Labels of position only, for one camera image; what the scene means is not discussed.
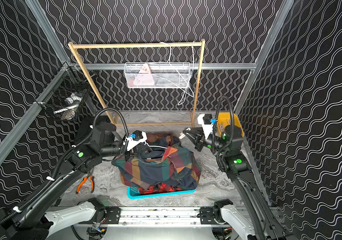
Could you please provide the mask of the white wire hanger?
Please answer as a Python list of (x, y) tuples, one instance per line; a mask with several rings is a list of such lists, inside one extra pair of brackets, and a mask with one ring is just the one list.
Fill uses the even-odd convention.
[(178, 106), (182, 106), (184, 104), (184, 102), (189, 98), (189, 97), (194, 97), (194, 90), (191, 87), (191, 79), (193, 77), (193, 72), (194, 72), (194, 67), (196, 65), (196, 60), (195, 60), (195, 55), (196, 55), (196, 51), (195, 51), (195, 42), (191, 43), (191, 59), (189, 62), (189, 71), (188, 71), (188, 76), (186, 74), (180, 75), (180, 77), (182, 78), (182, 81), (184, 82), (185, 87), (182, 89), (181, 92), (181, 99), (178, 101), (177, 105)]

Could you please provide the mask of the red black plaid shirt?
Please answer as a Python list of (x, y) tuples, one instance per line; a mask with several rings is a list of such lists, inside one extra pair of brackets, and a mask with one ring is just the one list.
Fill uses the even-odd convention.
[(150, 186), (148, 189), (144, 189), (142, 187), (138, 187), (139, 193), (141, 195), (154, 195), (154, 194), (166, 194), (166, 193), (173, 193), (173, 192), (180, 192), (182, 191), (179, 187), (172, 187), (170, 185), (161, 183), (154, 186)]

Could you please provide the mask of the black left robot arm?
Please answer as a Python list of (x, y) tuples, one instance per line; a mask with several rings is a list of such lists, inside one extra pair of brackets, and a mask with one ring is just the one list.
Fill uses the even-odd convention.
[(105, 157), (123, 157), (128, 161), (135, 147), (146, 141), (144, 132), (129, 132), (118, 110), (114, 111), (123, 123), (123, 137), (117, 134), (113, 123), (100, 123), (98, 118), (107, 111), (105, 108), (96, 113), (88, 135), (59, 158), (51, 175), (38, 189), (9, 211), (0, 213), (0, 227), (5, 230), (8, 239), (46, 239), (55, 225), (54, 221), (48, 220), (46, 212), (70, 185), (101, 164)]

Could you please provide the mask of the multicolour plaid shirt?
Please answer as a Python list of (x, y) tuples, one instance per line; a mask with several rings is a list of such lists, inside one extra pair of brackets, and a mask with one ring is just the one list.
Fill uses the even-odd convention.
[[(171, 133), (148, 133), (147, 143), (150, 145), (157, 145), (168, 147), (167, 149), (150, 148), (147, 147), (147, 154), (132, 159), (131, 163), (143, 163), (148, 165), (160, 164), (169, 161), (175, 165), (175, 167), (186, 167), (188, 164), (197, 164), (194, 157), (194, 153), (189, 149), (183, 147), (178, 137)], [(124, 158), (119, 158), (112, 161), (112, 165), (116, 167), (116, 163), (125, 162)]]
[(183, 191), (195, 190), (200, 180), (201, 171), (197, 164), (176, 168), (169, 161), (148, 165), (143, 163), (116, 163), (120, 171), (121, 181), (128, 187), (148, 189), (157, 184), (179, 187)]

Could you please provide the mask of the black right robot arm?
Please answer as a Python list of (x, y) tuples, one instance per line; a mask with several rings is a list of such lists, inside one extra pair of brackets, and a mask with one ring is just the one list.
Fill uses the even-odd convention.
[(253, 169), (241, 151), (244, 133), (236, 125), (237, 116), (228, 97), (219, 98), (215, 115), (198, 117), (199, 128), (186, 128), (182, 134), (197, 151), (210, 149), (221, 172), (236, 186), (249, 217), (244, 217), (228, 199), (216, 201), (213, 219), (219, 225), (230, 225), (231, 232), (223, 239), (231, 240), (293, 240), (276, 219), (257, 185)]

